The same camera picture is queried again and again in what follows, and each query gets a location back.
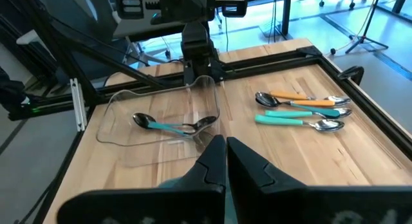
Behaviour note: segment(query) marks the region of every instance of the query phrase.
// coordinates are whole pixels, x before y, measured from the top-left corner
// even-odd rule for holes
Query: metal spoon
[[[302,109],[307,109],[309,111],[313,111],[316,113],[320,113],[322,115],[328,115],[329,117],[339,117],[341,114],[339,111],[336,111],[334,109],[322,109],[322,108],[317,108],[317,107],[310,107],[310,106],[300,106],[297,104],[294,104],[293,102],[279,102],[275,97],[272,95],[269,95],[268,93],[263,93],[263,92],[257,92],[255,94],[255,101],[266,107],[266,108],[277,108],[280,104],[287,104],[293,107],[299,107]]]
[[[306,95],[300,95],[297,93],[289,93],[289,92],[282,92],[282,91],[271,91],[270,94],[278,98],[289,98],[289,99],[295,99],[295,100],[316,100],[315,97],[309,97]],[[348,97],[329,96],[329,97],[324,98],[323,100],[334,101],[335,106],[342,106],[342,105],[350,103],[350,98]]]
[[[293,118],[278,118],[268,117],[265,115],[256,115],[255,122],[260,124],[272,124],[272,125],[296,125],[296,126],[311,126],[320,132],[332,132],[342,129],[345,125],[344,122],[338,120],[324,119],[316,123],[309,123],[303,120],[296,120]]]
[[[319,115],[327,119],[338,119],[348,117],[352,114],[352,110],[349,108],[335,108],[335,111],[339,112],[339,116],[334,117],[330,115],[325,115],[319,112],[313,111],[265,111],[265,115],[269,117],[278,117],[278,118],[298,118],[298,117],[310,117],[312,115]]]
[[[161,123],[156,122],[155,118],[153,118],[152,116],[148,114],[144,114],[144,113],[133,114],[133,120],[136,122],[137,125],[139,125],[140,127],[143,127],[144,129],[162,129],[166,131],[173,131],[181,135],[191,135],[195,132],[198,132],[201,129],[205,129],[206,127],[212,125],[213,122],[215,122],[217,119],[218,119],[217,117],[209,116],[209,117],[201,118],[195,124],[161,124]],[[172,128],[174,126],[190,126],[195,130],[195,132],[187,133],[179,129]]]

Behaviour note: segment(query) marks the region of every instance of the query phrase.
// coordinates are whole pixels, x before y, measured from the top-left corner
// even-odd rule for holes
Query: wooden table
[[[238,61],[311,46],[306,39],[258,46],[220,54],[223,61]],[[163,64],[142,69],[152,75],[180,71],[181,64]],[[117,74],[108,84],[132,79]],[[412,183],[412,162],[382,131],[351,103],[352,116],[343,130],[322,134],[312,128],[255,124],[263,108],[254,102],[256,91],[297,91],[319,98],[345,95],[318,66],[269,73],[218,86],[221,133],[235,136],[275,166],[308,185],[404,185]],[[173,98],[167,98],[170,104]],[[44,223],[55,223],[56,212],[68,199],[94,189],[156,187],[185,174],[196,158],[122,167],[96,132],[107,105],[97,106],[70,163]]]

